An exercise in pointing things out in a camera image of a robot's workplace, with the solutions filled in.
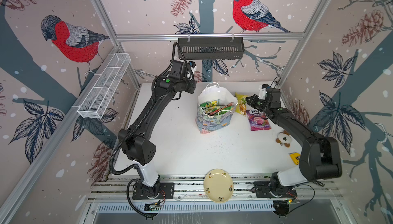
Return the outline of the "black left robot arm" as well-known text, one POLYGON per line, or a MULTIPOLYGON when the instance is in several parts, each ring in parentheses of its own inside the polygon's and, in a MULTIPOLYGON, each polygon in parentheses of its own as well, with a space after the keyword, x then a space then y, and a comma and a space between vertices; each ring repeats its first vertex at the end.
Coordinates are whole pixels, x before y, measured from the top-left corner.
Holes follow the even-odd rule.
POLYGON ((197 81, 193 74, 196 64, 173 60, 169 67, 155 77, 151 85, 151 97, 138 118, 127 130, 118 133, 118 151, 122 151, 133 163, 123 170, 111 169, 113 175, 122 175, 136 169, 141 178, 139 184, 149 198, 160 193, 160 176, 152 162, 157 147, 150 141, 154 127, 166 106, 183 92, 193 94, 197 81))

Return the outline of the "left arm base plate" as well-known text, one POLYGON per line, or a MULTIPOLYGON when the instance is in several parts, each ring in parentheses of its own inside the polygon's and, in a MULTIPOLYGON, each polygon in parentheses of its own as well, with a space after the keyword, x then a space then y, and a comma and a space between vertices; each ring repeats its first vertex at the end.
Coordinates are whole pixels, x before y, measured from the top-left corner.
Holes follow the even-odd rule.
POLYGON ((132 190, 133 200, 149 200, 149 199, 173 199, 175 191, 174 183, 157 183, 152 187, 148 187, 142 183, 137 183, 132 190))

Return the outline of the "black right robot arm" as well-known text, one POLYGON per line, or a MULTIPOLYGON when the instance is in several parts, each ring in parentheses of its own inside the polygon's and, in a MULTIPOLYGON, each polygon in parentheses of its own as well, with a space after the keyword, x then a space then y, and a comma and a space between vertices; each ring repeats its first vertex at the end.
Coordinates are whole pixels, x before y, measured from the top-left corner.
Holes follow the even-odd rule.
POLYGON ((259 95, 246 97, 247 104, 280 126, 302 147, 299 164, 291 169, 275 172, 270 177, 270 192, 283 195, 283 191, 303 183, 335 179, 342 176, 339 143, 325 137, 301 123, 287 108, 281 106, 281 92, 267 84, 259 95))

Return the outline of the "green Fox's candy bag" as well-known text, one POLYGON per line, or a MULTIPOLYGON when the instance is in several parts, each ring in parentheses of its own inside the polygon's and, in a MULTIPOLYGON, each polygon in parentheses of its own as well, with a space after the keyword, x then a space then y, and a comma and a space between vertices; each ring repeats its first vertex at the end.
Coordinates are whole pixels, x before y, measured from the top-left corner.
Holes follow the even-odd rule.
POLYGON ((208 109, 208 108, 211 108, 211 107, 218 106, 219 103, 220 103, 219 99, 218 100, 213 100, 213 101, 208 101, 208 102, 204 102, 204 103, 200 104, 200 107, 203 110, 205 110, 205 109, 208 109))

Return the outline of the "red snack bag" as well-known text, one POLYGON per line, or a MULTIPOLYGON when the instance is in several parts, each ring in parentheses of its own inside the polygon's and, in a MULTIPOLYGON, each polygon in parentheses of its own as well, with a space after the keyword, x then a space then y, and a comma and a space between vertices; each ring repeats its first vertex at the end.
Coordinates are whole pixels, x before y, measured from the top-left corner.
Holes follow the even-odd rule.
POLYGON ((233 107, 233 102, 231 102, 225 106, 219 106, 217 109, 213 110, 208 115, 214 116, 214 115, 219 114, 220 112, 223 112, 223 111, 225 111, 225 112, 231 111, 232 107, 233 107))

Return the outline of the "patterned paper gift bag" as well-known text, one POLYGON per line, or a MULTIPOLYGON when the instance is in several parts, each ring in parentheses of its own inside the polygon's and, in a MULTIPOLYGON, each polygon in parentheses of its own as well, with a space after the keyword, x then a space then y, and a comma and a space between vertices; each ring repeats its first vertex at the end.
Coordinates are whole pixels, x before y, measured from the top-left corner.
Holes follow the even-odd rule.
POLYGON ((229 126, 237 99, 218 83, 209 83, 198 96, 196 125, 201 134, 229 126))

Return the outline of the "purple candy snack bag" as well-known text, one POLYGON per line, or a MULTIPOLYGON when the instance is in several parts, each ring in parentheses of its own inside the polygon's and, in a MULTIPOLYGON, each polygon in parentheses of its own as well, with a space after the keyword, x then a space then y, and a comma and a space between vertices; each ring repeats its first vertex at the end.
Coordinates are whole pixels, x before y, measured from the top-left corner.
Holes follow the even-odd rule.
POLYGON ((262 112, 258 110, 247 110, 246 114, 251 131, 264 131, 271 129, 268 118, 262 112))

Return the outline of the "yellow snack bag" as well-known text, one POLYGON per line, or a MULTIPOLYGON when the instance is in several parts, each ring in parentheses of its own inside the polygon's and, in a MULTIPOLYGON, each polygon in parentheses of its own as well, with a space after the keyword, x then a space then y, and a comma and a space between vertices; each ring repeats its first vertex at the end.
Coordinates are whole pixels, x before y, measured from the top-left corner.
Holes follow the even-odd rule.
POLYGON ((237 105, 235 111, 240 115, 246 116, 247 111, 247 95, 235 93, 235 97, 237 99, 237 105))

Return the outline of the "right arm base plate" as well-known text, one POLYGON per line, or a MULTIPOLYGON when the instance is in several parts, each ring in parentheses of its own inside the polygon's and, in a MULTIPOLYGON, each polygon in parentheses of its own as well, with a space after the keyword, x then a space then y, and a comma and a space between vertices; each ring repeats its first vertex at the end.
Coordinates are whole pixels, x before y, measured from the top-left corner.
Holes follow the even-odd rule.
POLYGON ((297 198, 294 187, 273 187, 270 182, 254 182, 251 192, 255 193, 257 198, 297 198))

